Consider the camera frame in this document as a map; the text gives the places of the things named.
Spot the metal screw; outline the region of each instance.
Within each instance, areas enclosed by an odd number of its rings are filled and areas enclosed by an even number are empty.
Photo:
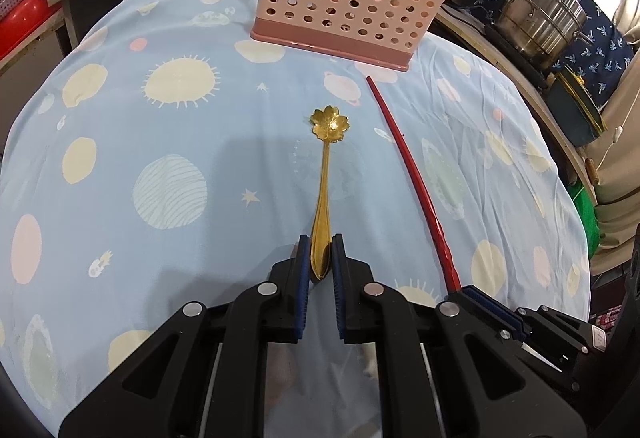
[[[262,283],[258,286],[258,293],[260,295],[273,295],[278,291],[278,285],[275,283]]]
[[[445,317],[455,317],[460,313],[460,308],[455,303],[446,302],[440,305],[440,313]]]
[[[202,313],[202,304],[200,303],[188,303],[182,308],[182,313],[187,317],[195,317]]]
[[[364,285],[364,293],[372,297],[378,297],[385,293],[385,288],[379,283],[367,283]]]

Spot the planet pattern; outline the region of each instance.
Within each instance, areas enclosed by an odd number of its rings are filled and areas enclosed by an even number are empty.
[[[425,138],[422,139],[422,156],[428,190],[436,193],[453,219],[463,219],[466,182],[460,168]]]
[[[138,215],[159,230],[184,227],[207,205],[207,182],[200,170],[178,154],[149,163],[133,187]]]

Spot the striped planet pattern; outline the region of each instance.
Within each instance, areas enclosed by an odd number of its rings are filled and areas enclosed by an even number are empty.
[[[154,228],[184,227],[204,211],[207,182],[186,158],[168,154],[142,170],[133,187],[133,204]]]

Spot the gold object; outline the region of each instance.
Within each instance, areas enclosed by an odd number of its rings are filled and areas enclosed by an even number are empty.
[[[328,105],[316,109],[309,118],[314,125],[313,132],[322,140],[322,169],[320,170],[320,191],[316,204],[316,216],[311,229],[311,271],[317,280],[322,280],[329,272],[329,246],[331,226],[329,224],[329,146],[344,138],[349,128],[349,119],[341,116],[337,107]]]

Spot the bed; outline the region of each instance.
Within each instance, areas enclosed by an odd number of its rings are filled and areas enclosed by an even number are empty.
[[[540,129],[497,69],[427,34],[408,72],[250,39],[257,0],[124,0],[13,125],[0,174],[0,360],[55,436],[65,415],[184,303],[264,280],[310,233],[322,144],[332,230],[412,302],[446,289],[365,77],[411,149],[463,284],[586,320],[580,218]],[[330,280],[305,336],[270,348],[267,437],[373,436],[367,354],[338,340]]]

